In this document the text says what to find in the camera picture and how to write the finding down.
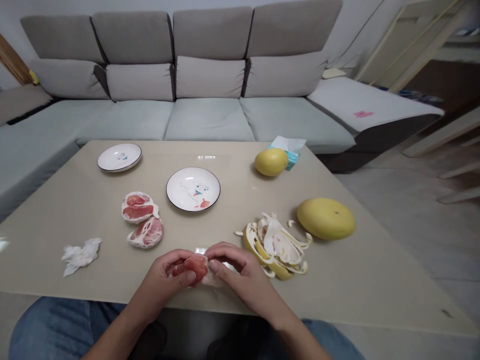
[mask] hand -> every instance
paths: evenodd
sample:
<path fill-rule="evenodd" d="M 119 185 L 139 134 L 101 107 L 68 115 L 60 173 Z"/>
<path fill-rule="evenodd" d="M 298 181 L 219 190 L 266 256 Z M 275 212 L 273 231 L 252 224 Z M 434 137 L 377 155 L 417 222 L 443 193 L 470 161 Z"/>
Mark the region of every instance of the hand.
<path fill-rule="evenodd" d="M 167 275 L 173 266 L 192 255 L 191 251 L 177 249 L 155 259 L 125 310 L 137 321 L 146 324 L 155 321 L 170 298 L 195 281 L 197 276 L 193 271 L 175 277 Z"/>
<path fill-rule="evenodd" d="M 210 260 L 211 270 L 229 285 L 245 305 L 267 320 L 274 328 L 274 322 L 292 311 L 275 290 L 270 279 L 255 256 L 229 242 L 219 242 L 208 248 L 205 256 Z M 223 263 L 231 264 L 239 274 Z"/>

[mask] white plate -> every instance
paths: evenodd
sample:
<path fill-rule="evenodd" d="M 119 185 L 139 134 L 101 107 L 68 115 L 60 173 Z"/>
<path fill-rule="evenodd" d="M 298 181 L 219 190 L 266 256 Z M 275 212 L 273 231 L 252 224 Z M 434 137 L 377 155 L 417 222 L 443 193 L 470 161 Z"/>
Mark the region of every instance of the white plate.
<path fill-rule="evenodd" d="M 111 173 L 119 173 L 133 168 L 142 157 L 140 146 L 125 143 L 105 150 L 97 160 L 98 167 Z"/>
<path fill-rule="evenodd" d="M 200 212 L 215 204 L 220 196 L 220 182 L 204 168 L 186 167 L 168 179 L 166 195 L 177 208 Z"/>

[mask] whole pomelo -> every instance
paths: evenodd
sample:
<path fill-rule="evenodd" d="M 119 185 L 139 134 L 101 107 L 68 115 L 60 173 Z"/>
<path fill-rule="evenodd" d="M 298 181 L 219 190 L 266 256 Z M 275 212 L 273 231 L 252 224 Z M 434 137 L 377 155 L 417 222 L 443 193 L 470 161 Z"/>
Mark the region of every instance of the whole pomelo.
<path fill-rule="evenodd" d="M 348 207 L 325 197 L 305 200 L 296 215 L 300 224 L 320 239 L 344 239 L 352 235 L 356 227 L 354 215 Z"/>
<path fill-rule="evenodd" d="M 255 158 L 255 168 L 265 176 L 277 176 L 287 168 L 289 157 L 278 148 L 268 148 L 258 153 Z"/>

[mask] coffee table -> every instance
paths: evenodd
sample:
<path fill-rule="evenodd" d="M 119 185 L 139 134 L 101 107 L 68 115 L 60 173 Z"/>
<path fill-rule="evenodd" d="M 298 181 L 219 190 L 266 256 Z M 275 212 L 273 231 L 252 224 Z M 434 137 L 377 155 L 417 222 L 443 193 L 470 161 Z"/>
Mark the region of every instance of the coffee table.
<path fill-rule="evenodd" d="M 301 318 L 451 334 L 478 329 L 307 149 L 277 178 L 253 168 L 265 142 L 132 141 L 142 148 L 138 165 L 120 173 L 97 167 L 98 156 L 122 141 L 90 141 L 0 225 L 10 245 L 0 253 L 0 291 L 127 303 L 153 260 L 177 248 L 208 248 L 220 241 L 241 245 L 242 231 L 262 212 L 286 225 L 305 199 L 329 197 L 348 206 L 357 220 L 349 238 L 315 240 L 306 251 L 309 271 L 289 281 L 273 279 Z M 169 177 L 185 167 L 214 173 L 221 194 L 211 208 L 189 213 L 166 195 Z M 130 246 L 135 225 L 121 216 L 124 196 L 149 194 L 165 226 L 150 250 Z M 293 236 L 304 236 L 296 224 Z M 63 277 L 66 245 L 102 238 L 98 259 Z M 199 286 L 173 298 L 171 308 L 249 314 L 228 288 Z"/>

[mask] pink pomelo segment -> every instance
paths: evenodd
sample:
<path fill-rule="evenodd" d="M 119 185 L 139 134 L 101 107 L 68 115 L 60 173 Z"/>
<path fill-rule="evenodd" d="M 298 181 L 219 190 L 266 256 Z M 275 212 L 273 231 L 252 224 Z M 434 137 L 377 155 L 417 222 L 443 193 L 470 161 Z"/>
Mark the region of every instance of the pink pomelo segment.
<path fill-rule="evenodd" d="M 131 205 L 123 209 L 123 215 L 128 219 L 138 219 L 145 215 L 152 215 L 154 213 L 153 205 L 135 206 Z"/>
<path fill-rule="evenodd" d="M 159 207 L 150 196 L 140 191 L 133 191 L 125 196 L 121 204 L 121 215 L 131 224 L 140 224 L 152 215 L 160 218 Z"/>
<path fill-rule="evenodd" d="M 172 276 L 180 275 L 187 271 L 193 271 L 196 274 L 196 279 L 194 282 L 190 284 L 191 287 L 197 286 L 198 283 L 202 281 L 205 275 L 209 272 L 209 268 L 207 267 L 208 259 L 200 254 L 195 254 L 190 256 L 187 260 L 185 260 L 180 265 L 176 265 L 171 274 Z"/>
<path fill-rule="evenodd" d="M 134 246 L 147 249 L 157 244 L 162 239 L 163 234 L 164 225 L 162 220 L 151 217 L 128 235 L 127 240 Z"/>
<path fill-rule="evenodd" d="M 126 199 L 127 205 L 143 205 L 145 202 L 150 201 L 148 196 L 131 195 Z"/>

